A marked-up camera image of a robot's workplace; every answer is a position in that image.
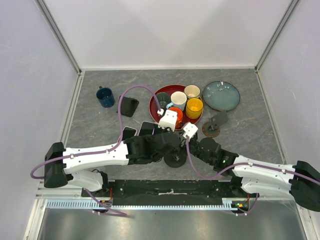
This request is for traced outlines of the lavender case phone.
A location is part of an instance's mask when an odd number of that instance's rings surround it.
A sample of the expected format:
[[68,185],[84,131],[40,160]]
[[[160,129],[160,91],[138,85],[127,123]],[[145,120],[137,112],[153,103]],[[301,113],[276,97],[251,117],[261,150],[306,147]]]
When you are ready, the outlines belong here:
[[158,128],[158,124],[154,122],[148,122],[148,121],[143,121],[139,132],[138,136],[146,136],[146,135],[156,135],[161,131],[160,128]]

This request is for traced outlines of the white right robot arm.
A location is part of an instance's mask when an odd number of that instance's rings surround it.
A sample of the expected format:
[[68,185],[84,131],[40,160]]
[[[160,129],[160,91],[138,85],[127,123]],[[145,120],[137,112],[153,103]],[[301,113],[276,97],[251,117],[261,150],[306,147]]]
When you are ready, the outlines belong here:
[[197,141],[184,133],[186,153],[213,166],[216,177],[231,176],[229,191],[235,197],[244,193],[267,198],[292,199],[303,208],[320,210],[320,173],[308,162],[275,164],[250,159],[221,148],[212,138]]

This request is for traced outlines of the black suction phone mount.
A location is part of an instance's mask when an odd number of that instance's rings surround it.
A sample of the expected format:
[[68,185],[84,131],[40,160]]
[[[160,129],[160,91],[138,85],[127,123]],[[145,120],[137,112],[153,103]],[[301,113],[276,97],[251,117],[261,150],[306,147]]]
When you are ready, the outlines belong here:
[[182,167],[187,160],[186,153],[179,153],[179,154],[169,154],[163,157],[164,162],[171,168],[180,168]]

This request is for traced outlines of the pink case phone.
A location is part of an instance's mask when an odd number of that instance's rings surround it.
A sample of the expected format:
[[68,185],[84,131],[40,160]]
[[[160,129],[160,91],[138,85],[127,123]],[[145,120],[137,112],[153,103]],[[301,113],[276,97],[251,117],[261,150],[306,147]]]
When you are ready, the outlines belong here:
[[125,126],[122,130],[121,141],[124,144],[131,144],[135,141],[135,136],[137,134],[137,129]]

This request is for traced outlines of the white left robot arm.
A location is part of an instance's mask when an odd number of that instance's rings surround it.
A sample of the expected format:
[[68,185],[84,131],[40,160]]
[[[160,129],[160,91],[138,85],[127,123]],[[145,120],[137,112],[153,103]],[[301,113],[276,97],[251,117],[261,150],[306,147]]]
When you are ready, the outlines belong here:
[[105,173],[92,173],[89,168],[103,166],[147,165],[162,158],[178,154],[183,148],[184,138],[170,128],[157,128],[154,134],[135,135],[112,145],[89,148],[65,148],[55,142],[45,155],[44,187],[79,186],[94,192],[99,197],[110,191]]

